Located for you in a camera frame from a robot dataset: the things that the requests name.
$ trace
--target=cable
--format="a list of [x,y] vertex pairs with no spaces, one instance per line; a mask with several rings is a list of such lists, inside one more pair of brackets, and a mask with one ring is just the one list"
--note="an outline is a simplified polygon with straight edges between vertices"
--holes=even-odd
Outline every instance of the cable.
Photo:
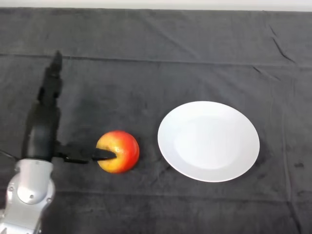
[[6,156],[6,157],[9,157],[9,158],[11,158],[11,159],[13,159],[13,160],[15,160],[15,161],[18,161],[18,158],[17,158],[17,157],[15,157],[15,156],[13,156],[13,155],[7,153],[6,151],[0,150],[0,155]]

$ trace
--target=black cloth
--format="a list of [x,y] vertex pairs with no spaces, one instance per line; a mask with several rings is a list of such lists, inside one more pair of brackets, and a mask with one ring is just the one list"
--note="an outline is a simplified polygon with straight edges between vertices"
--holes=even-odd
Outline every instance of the black cloth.
[[[137,166],[112,175],[55,159],[46,234],[312,233],[312,14],[0,9],[0,148],[20,156],[44,68],[64,54],[58,139],[92,149],[122,129]],[[260,137],[255,165],[222,183],[172,169],[162,118],[190,101],[232,106]],[[0,158],[0,205],[13,176]]]

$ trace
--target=black robot arm segment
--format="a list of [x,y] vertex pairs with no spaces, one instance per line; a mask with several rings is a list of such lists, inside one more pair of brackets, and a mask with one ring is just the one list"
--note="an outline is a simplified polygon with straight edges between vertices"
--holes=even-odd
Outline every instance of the black robot arm segment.
[[51,161],[55,155],[60,118],[57,99],[62,87],[61,69],[62,55],[57,52],[50,66],[45,69],[37,100],[27,117],[22,158]]

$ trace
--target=white plate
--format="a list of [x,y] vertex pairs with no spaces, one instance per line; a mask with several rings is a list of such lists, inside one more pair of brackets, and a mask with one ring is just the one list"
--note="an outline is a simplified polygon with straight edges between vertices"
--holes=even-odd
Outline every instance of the white plate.
[[232,107],[211,101],[173,109],[159,126],[158,144],[178,172],[206,182],[244,174],[260,149],[258,133],[249,119]]

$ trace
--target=apple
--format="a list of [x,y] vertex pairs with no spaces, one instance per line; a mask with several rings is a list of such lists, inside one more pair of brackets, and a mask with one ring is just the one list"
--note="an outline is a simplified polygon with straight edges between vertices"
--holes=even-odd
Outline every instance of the apple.
[[110,173],[126,172],[138,161],[138,143],[132,135],[124,131],[117,130],[104,134],[98,140],[97,148],[116,154],[116,158],[98,161],[100,167]]

